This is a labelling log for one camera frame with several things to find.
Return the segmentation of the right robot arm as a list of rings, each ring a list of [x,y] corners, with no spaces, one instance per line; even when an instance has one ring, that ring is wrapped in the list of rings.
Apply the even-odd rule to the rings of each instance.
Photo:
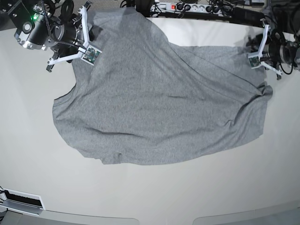
[[[43,46],[59,51],[78,49],[81,15],[73,13],[74,2],[65,0],[2,0],[0,12],[7,14],[17,30],[15,38],[24,48]]]

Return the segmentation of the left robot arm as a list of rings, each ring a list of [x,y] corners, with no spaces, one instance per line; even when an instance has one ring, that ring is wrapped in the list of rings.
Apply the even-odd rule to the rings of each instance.
[[[262,10],[271,23],[270,60],[276,67],[283,64],[300,69],[300,2],[266,0]]]

